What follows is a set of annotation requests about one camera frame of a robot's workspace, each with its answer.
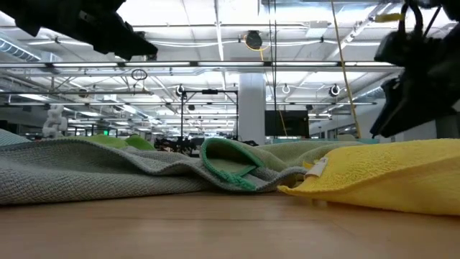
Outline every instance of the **white tag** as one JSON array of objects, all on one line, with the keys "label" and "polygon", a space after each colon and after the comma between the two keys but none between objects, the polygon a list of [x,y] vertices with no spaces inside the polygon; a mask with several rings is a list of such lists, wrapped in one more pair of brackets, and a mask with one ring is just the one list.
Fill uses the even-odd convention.
[{"label": "white tag", "polygon": [[328,165],[328,158],[321,158],[310,170],[308,170],[308,173],[305,174],[304,178],[309,176],[321,177],[326,165]]}]

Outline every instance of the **cable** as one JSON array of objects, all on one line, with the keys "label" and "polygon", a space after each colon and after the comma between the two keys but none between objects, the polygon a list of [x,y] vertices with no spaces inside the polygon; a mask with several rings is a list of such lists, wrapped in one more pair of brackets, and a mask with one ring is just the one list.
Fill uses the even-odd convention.
[{"label": "cable", "polygon": [[276,78],[275,78],[275,64],[273,60],[273,44],[272,44],[272,8],[270,7],[270,2],[271,0],[268,1],[268,28],[269,28],[269,37],[270,37],[270,56],[271,56],[271,61],[272,61],[272,83],[273,83],[273,99],[275,100],[275,135],[273,136],[273,139],[277,139],[277,128],[278,128],[278,123],[277,123],[277,104],[276,104]]},{"label": "cable", "polygon": [[285,131],[285,134],[286,134],[286,137],[287,137],[288,136],[288,131],[286,130],[285,120],[282,118],[281,110],[279,110],[279,112],[280,112],[280,117],[281,117],[282,129]]},{"label": "cable", "polygon": [[344,54],[342,52],[342,46],[341,46],[341,43],[340,43],[339,26],[337,25],[337,17],[336,17],[336,9],[335,9],[335,6],[334,6],[334,0],[331,0],[331,8],[332,8],[332,15],[333,15],[333,23],[334,23],[334,27],[335,27],[335,30],[336,30],[337,44],[339,45],[339,55],[340,55],[341,67],[342,67],[342,71],[344,72],[346,93],[348,94],[348,99],[349,99],[350,107],[351,107],[351,113],[353,114],[354,124],[356,125],[356,131],[358,132],[358,138],[361,138],[361,129],[359,128],[357,112],[354,110],[353,96],[351,95],[350,85],[348,84],[348,79],[346,77]]},{"label": "cable", "polygon": [[430,23],[428,24],[428,27],[426,27],[425,33],[423,33],[423,37],[424,37],[424,38],[428,36],[428,32],[430,31],[431,27],[433,26],[433,23],[434,23],[434,21],[436,20],[436,17],[438,16],[438,14],[439,14],[441,8],[442,8],[442,6],[439,6],[439,7],[437,8],[437,10],[434,12],[433,18],[431,18],[431,21],[430,21]]}]

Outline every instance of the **table surface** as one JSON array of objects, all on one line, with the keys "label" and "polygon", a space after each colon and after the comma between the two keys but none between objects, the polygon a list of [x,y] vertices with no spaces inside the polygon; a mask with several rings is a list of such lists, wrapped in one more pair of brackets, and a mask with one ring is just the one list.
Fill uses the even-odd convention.
[{"label": "table surface", "polygon": [[0,258],[459,258],[460,218],[282,194],[0,207]]}]

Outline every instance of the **pillar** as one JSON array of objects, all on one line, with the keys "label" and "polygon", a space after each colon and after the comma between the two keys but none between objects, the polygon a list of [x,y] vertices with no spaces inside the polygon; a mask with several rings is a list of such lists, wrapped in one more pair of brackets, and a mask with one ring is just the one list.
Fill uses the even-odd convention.
[{"label": "pillar", "polygon": [[263,73],[239,76],[239,140],[265,144],[265,79]]}]

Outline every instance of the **yellow cable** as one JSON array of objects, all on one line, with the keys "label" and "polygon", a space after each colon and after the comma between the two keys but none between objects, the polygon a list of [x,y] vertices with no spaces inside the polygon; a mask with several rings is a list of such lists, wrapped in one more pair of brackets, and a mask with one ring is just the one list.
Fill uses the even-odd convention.
[{"label": "yellow cable", "polygon": [[[243,36],[243,41],[244,41],[244,44],[246,45],[246,47],[249,48],[250,50],[260,52],[260,59],[261,59],[262,61],[264,61],[264,53],[263,53],[263,52],[264,52],[264,50],[266,50],[266,49],[269,47],[269,45],[268,45],[267,47],[261,49],[261,50],[255,50],[255,49],[251,48],[250,46],[248,46],[248,44],[246,43],[246,36],[247,36],[247,35]],[[285,134],[286,134],[286,137],[287,137],[287,136],[288,136],[288,131],[286,130],[285,120],[282,118],[281,110],[278,110],[278,111],[280,112],[280,117],[281,117],[281,122],[282,122],[282,128],[284,129]]]},{"label": "yellow cable", "polygon": [[334,26],[335,26],[335,29],[336,29],[337,44],[339,45],[340,61],[341,61],[341,64],[342,64],[342,71],[344,72],[346,93],[348,94],[348,100],[350,102],[350,107],[351,107],[351,114],[353,114],[353,120],[354,120],[354,124],[356,125],[356,131],[358,132],[358,138],[361,138],[361,129],[359,128],[357,112],[354,110],[353,96],[351,95],[350,85],[348,84],[348,79],[346,78],[344,54],[342,53],[342,46],[341,46],[341,43],[340,43],[339,26],[337,25],[336,10],[334,8],[334,0],[331,0],[331,7],[332,7],[332,14],[333,14],[333,23],[334,23]]}]

